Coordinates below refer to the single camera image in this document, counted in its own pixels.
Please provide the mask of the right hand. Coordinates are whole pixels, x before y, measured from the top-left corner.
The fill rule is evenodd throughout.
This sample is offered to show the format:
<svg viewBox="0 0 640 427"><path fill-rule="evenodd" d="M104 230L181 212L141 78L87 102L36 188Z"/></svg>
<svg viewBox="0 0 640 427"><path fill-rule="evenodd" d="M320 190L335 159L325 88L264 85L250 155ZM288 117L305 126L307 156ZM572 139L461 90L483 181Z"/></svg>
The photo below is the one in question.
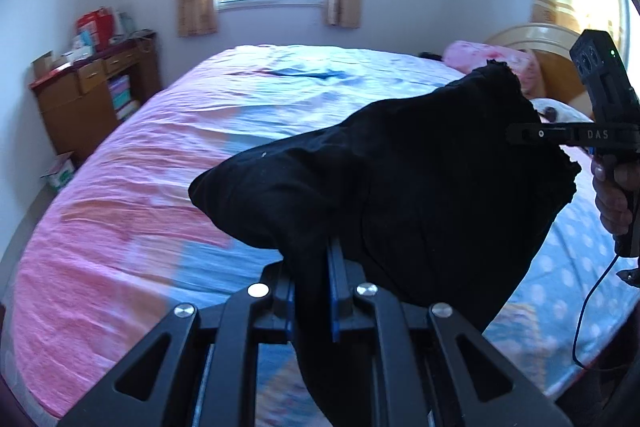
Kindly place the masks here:
<svg viewBox="0 0 640 427"><path fill-rule="evenodd" d="M625 235L634 223L626 193L639 191L639 166L620 165L614 170L613 180L609 180L603 162L593 158L591 172L602 225L615 236Z"/></svg>

